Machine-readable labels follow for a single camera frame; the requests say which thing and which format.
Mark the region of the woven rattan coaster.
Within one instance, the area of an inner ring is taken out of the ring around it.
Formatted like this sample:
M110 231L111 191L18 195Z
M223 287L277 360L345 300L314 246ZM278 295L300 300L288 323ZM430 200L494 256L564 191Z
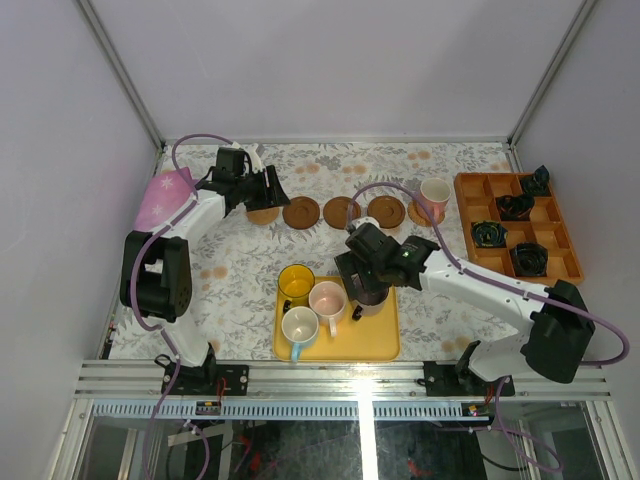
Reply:
M436 224L441 224L446 216L446 202L431 202L429 200L426 201L426 206L428 207L428 211L435 215ZM407 209L409 218L416 224L420 226L429 227L432 225L426 211L415 201L412 200Z
M254 225L265 226L274 222L280 214L279 207L248 211L246 217Z

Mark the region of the brown wooden coaster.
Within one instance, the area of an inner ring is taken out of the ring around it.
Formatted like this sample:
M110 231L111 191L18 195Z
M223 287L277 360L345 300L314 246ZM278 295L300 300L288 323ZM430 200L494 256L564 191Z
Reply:
M297 196L283 208L285 223L296 230L306 230L313 227L319 220L319 204L310 197Z
M381 195L368 204L367 214L374 218L381 228L392 229L403 223L406 209L399 199Z
M332 228L344 230L347 226L347 209L351 199L338 196L329 200L323 208L325 222Z

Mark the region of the purple black-handled mug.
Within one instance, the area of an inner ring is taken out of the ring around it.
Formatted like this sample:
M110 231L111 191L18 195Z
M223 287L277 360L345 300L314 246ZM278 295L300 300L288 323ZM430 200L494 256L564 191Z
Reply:
M358 284L355 288L355 296L351 299L353 311L351 319L359 321L363 317L371 317L378 314L385 305L389 290L383 289L378 292L369 292Z

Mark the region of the salmon pink mug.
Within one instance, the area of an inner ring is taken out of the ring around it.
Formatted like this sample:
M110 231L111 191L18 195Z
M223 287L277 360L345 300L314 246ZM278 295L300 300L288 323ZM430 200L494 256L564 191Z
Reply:
M451 189L443 179L424 179L420 185L420 198L427 208L424 209L418 205L418 214L426 221L429 220L429 214L431 214L437 224L441 223L445 218L445 210L450 196Z

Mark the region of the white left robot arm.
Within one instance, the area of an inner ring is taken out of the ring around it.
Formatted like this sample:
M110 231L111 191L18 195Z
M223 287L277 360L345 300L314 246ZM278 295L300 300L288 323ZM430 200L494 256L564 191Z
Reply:
M143 330L163 336L197 394L217 387L219 371L206 362L210 345L189 311L190 249L239 205L252 212L289 204L262 151L259 144L226 142L201 179L181 166L154 177L125 239L120 301Z

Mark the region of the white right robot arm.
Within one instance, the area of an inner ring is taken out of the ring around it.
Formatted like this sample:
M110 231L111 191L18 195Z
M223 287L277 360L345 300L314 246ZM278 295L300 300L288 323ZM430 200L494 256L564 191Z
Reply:
M349 294L352 281L368 294L407 287L456 298L515 329L496 341L469 344L456 365L456 382L467 394L478 394L491 381L534 372L569 384L579 369L595 325L578 289L518 281L453 256L437 243L418 236L398 242L374 224L352 229L346 252L334 261Z

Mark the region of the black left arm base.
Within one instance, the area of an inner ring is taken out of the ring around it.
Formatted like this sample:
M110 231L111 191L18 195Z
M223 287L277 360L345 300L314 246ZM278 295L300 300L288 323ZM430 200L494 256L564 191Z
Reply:
M158 355L154 363L164 370L162 392L190 396L246 396L250 367L244 364L219 363L212 349L198 367L180 367L177 379L169 386L176 363L166 354Z

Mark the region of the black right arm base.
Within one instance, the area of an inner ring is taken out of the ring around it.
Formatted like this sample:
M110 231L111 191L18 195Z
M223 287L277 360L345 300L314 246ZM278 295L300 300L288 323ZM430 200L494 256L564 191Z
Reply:
M431 397L485 397L496 393L500 379L483 380L469 368L471 354L479 345L469 344L456 363L423 362L423 378L419 381Z

